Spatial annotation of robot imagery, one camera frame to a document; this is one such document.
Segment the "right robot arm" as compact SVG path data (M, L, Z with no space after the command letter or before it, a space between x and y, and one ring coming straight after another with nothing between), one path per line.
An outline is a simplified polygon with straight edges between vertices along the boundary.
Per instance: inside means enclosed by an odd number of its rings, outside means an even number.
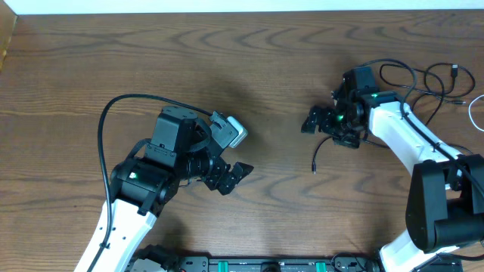
M314 106L303 133L319 131L357 149L382 140L411 176L405 231L379 251L383 271L437 271L483 257L455 250L483 240L483 157L441 141L394 91L381 91L368 65L344 73L332 107Z

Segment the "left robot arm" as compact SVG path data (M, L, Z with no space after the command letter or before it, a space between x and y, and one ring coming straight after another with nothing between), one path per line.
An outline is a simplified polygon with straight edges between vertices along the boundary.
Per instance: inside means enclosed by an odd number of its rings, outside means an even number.
M198 179L227 195L251 173L251 165L230 165L221 157L247 130L221 113L209 120L184 107L162 108L152 137L139 141L113 169L109 199L77 271L125 271L181 181Z

